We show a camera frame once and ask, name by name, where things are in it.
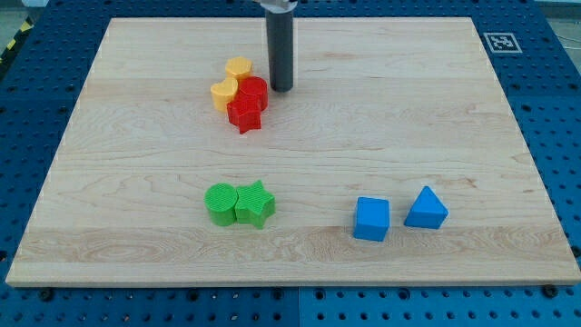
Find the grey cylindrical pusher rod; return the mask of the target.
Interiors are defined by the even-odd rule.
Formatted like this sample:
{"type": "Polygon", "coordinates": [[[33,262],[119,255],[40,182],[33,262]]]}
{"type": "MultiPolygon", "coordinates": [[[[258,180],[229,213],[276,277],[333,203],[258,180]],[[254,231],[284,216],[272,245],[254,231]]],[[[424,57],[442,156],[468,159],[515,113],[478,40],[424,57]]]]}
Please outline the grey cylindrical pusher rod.
{"type": "Polygon", "coordinates": [[[293,87],[293,12],[265,11],[271,89],[289,92],[293,87]]]}

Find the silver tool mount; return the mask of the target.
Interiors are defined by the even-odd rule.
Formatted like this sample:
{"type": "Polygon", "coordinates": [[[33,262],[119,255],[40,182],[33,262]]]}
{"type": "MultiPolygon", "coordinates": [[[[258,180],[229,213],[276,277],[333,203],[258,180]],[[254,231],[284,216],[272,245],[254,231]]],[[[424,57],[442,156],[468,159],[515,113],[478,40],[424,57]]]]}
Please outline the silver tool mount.
{"type": "Polygon", "coordinates": [[[271,13],[288,13],[298,5],[298,0],[253,0],[271,13]]]}

